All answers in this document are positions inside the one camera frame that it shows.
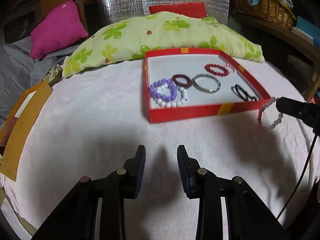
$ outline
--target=orange cardboard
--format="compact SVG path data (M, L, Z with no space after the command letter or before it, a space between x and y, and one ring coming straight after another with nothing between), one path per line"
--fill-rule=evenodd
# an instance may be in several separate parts
M52 93L47 82L41 82L23 93L9 116L14 116L28 94L36 91L18 118L4 150L0 173L16 181L20 156L28 134L36 121L44 103Z

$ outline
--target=silver metal ring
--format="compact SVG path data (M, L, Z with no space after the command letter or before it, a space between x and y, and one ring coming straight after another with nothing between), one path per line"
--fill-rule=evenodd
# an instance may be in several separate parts
M217 85L218 85L218 88L216 90L213 90L213 89L207 89L207 88L204 88L202 86L200 86L199 84L196 83L196 80L198 78L201 78L201 77L206 77L206 78L211 78L212 80L214 80ZM219 89L221 88L221 83L219 82L218 79L216 79L215 77L211 76L211 75L208 75L208 74L199 74L199 75L196 75L193 79L192 79L192 82L193 82L193 85L195 86L196 89L199 89L200 91L202 92L205 92L205 93L216 93L219 91Z

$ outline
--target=cardboard box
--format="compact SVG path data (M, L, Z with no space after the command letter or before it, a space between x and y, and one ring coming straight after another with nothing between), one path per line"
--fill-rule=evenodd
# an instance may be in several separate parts
M188 101L181 107L161 108L151 98L149 92L151 83L159 79L171 78L175 74L183 74L190 79L202 73L212 75L204 69L204 65L209 63L220 65L230 63L236 68L237 73L226 77L215 76L221 83L221 89L214 94L201 92L194 86L190 87ZM244 67L221 50L216 49L181 48L148 51L145 56L143 75L151 123L259 109L270 100L270 95ZM254 94L258 101L243 101L234 95L231 88L236 83L241 84L249 94Z
M26 90L9 114L18 118L4 149L0 173L16 181L20 156L28 134L52 90L47 82L41 82Z

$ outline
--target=wooden shelf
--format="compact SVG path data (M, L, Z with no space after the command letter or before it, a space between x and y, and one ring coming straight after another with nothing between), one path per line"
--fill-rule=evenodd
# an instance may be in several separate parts
M305 41L300 36L272 22L268 22L238 12L233 13L232 17L243 24L254 26L285 41L313 62L314 74L311 77L309 87L303 95L305 100L310 102L318 87L320 86L320 50L316 49L312 44Z

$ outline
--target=bracelet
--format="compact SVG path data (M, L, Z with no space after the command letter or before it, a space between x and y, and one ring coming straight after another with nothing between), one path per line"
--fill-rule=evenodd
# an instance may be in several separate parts
M219 68L221 70L223 70L223 73L222 72L217 72L217 71L214 71L212 70L211 68L213 67L216 67L216 68ZM218 64L207 64L204 66L205 70L208 71L209 73L213 74L213 75L216 75L216 76L228 76L229 75L229 70L226 68L226 67L223 67L221 65L218 65Z
M171 96L161 94L162 90L170 88ZM174 101L177 97L177 90L181 92L181 99ZM150 94L155 98L157 104L161 107L177 107L182 106L188 100L188 93L184 87L175 86L171 79L158 80L154 82L149 88Z
M249 94L248 94L248 92L246 91L246 90L244 90L243 89L243 87L241 87L239 84L235 84L235 86L234 87L231 87L231 90L238 96L238 97L240 97L242 100L244 100L244 101L251 101L251 102L253 102L253 101L257 101L257 98L255 97L255 96L250 96Z
M178 87L177 89L181 92L181 99L177 100L177 101L173 101L173 102L165 102L163 101L161 98L157 99L157 104L159 104L159 106L161 107L166 107L166 108L170 108L170 107L177 107L177 106L182 106L187 100L188 100L188 94L187 94L187 90L183 87Z
M213 89L207 89L207 88L204 88L202 86L200 86L199 84L196 83L196 80L198 78L201 78L201 77L206 77L206 78L210 78L210 79L213 79L217 85L218 85L218 88L216 90L213 90ZM193 82L193 85L195 86L196 89L202 91L202 92L205 92L205 93L216 93L219 91L219 89L221 88L221 83L219 82L218 79L216 79L215 77L211 76L211 75L208 75L208 74L199 74L199 75L196 75L193 79L192 79L192 82Z
M235 68L233 65L231 65L230 63L227 63L227 64L225 65L225 67L226 67L226 68L230 68L232 75L235 75L235 74L237 73L236 68Z
M275 98L275 97L272 97L267 103L263 104L262 107L259 109L259 112L258 112L258 118L257 118L257 121L258 121L258 126L259 128L262 127L262 113L263 111L268 108L269 106L271 106L274 102L276 102L279 98ZM271 129L274 129L276 127L277 124L281 123L281 119L283 117L283 113L279 113L279 117L278 119L276 119L272 125L270 125L270 128Z
M160 91L166 88L170 88L171 95L166 96L165 94L161 94ZM158 82L154 82L149 88L150 94L153 95L155 98L160 99L165 102L170 102L171 100L175 100L177 97L177 87L171 79L158 80Z
M187 83L181 83L177 81L177 78L184 78ZM192 80L186 75L181 75L181 74L173 75L172 80L177 86L184 87L185 89L188 89L193 85Z

